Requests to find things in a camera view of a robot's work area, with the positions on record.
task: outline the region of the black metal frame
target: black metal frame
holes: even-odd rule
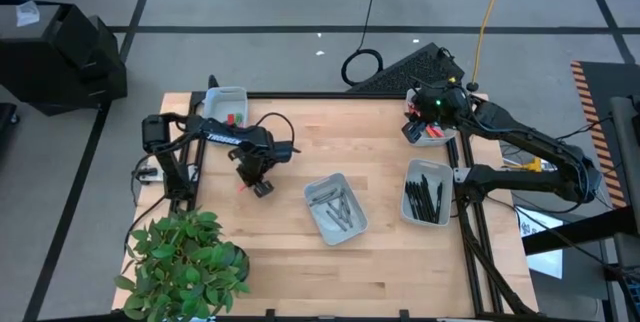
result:
[[[198,105],[205,97],[205,92],[192,92],[189,102],[189,113],[195,113]],[[405,95],[400,93],[349,93],[349,92],[249,92],[249,99],[372,99],[372,100],[397,100],[404,99]],[[467,167],[471,167],[474,163],[473,154],[471,151],[471,144],[469,142],[469,136],[461,134],[462,150],[464,154],[465,164]],[[190,145],[187,145],[181,150],[180,161],[186,163],[189,157]],[[201,171],[202,162],[204,160],[205,141],[198,140],[196,147],[196,158],[194,165]],[[459,166],[459,154],[458,147],[455,139],[450,140],[447,143],[447,155],[449,157],[449,163],[452,168]],[[198,178],[196,183],[195,197],[193,201],[187,206],[187,208],[195,208],[195,201],[197,198],[198,185],[200,179]],[[171,208],[177,207],[178,201],[171,201]],[[458,218],[461,226],[461,233],[464,233],[463,224],[469,225],[469,216],[466,213],[465,206],[462,201],[456,200],[458,208]],[[484,215],[484,209],[481,204],[474,204],[474,215],[478,232],[480,234],[479,241],[481,243],[483,251],[489,257],[489,260],[493,262],[491,253],[491,242],[489,240],[489,234]],[[548,318],[540,315],[514,315],[503,313],[502,302],[500,294],[495,286],[494,281],[487,279],[489,289],[491,291],[492,307],[494,312],[487,312],[484,310],[482,303],[482,293],[480,290],[480,280],[478,277],[478,271],[476,266],[476,258],[466,244],[463,244],[465,260],[467,266],[467,274],[469,277],[469,286],[471,289],[471,299],[473,303],[473,309],[475,317],[483,320],[491,321],[522,321],[522,322],[580,322],[577,320],[566,320],[557,318]],[[330,320],[335,322],[432,322],[441,318],[414,318],[410,317],[408,310],[399,310],[398,317],[339,317],[339,316],[310,316],[310,317],[277,317],[275,310],[267,309],[264,316],[216,316],[216,321],[229,321],[229,322],[311,322],[311,321],[324,321]],[[53,319],[53,320],[41,320],[41,321],[71,321],[71,322],[120,322],[129,321],[129,319],[120,310],[113,311],[110,314],[96,315],[96,316],[82,316],[75,318]]]

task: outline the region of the plant pot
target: plant pot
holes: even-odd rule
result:
[[[236,245],[234,245],[233,247],[234,247],[234,250],[235,250],[236,254],[242,253],[242,255],[249,257],[249,255],[242,248],[240,248],[240,247],[238,247]],[[247,258],[247,269],[244,271],[244,273],[242,273],[243,271],[239,271],[238,274],[236,275],[236,277],[238,277],[238,280],[240,282],[244,282],[249,277],[249,271],[250,270],[251,270],[251,262]]]

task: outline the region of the wooden tabletop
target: wooden tabletop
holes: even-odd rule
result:
[[[162,112],[186,114],[189,98],[189,93],[166,94]],[[267,112],[284,114],[295,127],[295,145],[302,151],[290,163],[267,172],[266,180],[275,190],[262,199],[249,190],[238,192],[242,181],[227,157],[231,147],[207,146],[197,204],[218,215],[225,238],[242,247],[251,262],[247,283],[252,293],[235,301],[232,315],[262,316],[275,308],[278,316],[393,317],[400,309],[408,309],[412,317],[474,316],[458,220],[436,228],[400,219],[409,160],[449,164],[445,147],[408,144],[400,131],[405,123],[402,104],[251,99],[249,122]],[[288,125],[278,118],[268,118],[262,126],[276,140],[290,139]],[[179,133],[172,130],[172,137]],[[476,163],[502,164],[497,141],[474,136],[471,145]],[[305,206],[303,188],[335,172],[347,177],[369,227],[330,247]],[[143,187],[136,216],[162,193],[161,184]],[[507,191],[491,195],[511,203]],[[167,202],[144,223],[166,215],[168,208]],[[514,212],[489,200],[484,209],[497,268],[522,300],[537,309]],[[123,266],[128,260],[125,256]],[[491,311],[485,274],[477,265],[484,309]],[[133,268],[127,275],[134,277]],[[127,296],[127,291],[117,290],[113,308],[121,308]]]

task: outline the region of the yellow cable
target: yellow cable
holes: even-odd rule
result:
[[[478,45],[476,46],[476,58],[473,64],[473,74],[471,75],[471,82],[476,83],[476,76],[478,74],[478,65],[480,64],[480,48],[482,47],[482,39],[484,38],[484,28],[489,22],[489,16],[491,16],[491,10],[493,10],[493,4],[496,0],[491,0],[487,7],[487,12],[484,14],[484,20],[482,20],[482,27],[480,27],[480,35],[478,36]]]

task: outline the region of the gray tray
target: gray tray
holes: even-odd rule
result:
[[[318,197],[323,197],[323,195],[327,195],[331,191],[335,191],[335,193],[327,198],[318,200]],[[340,208],[341,192],[344,193],[344,203],[346,203],[350,213],[345,213],[344,209]],[[369,225],[367,216],[365,216],[360,203],[358,203],[353,190],[342,173],[332,174],[307,185],[304,188],[304,197],[322,238],[329,246],[335,246],[363,233]],[[342,227],[331,218],[330,214],[338,218]]]

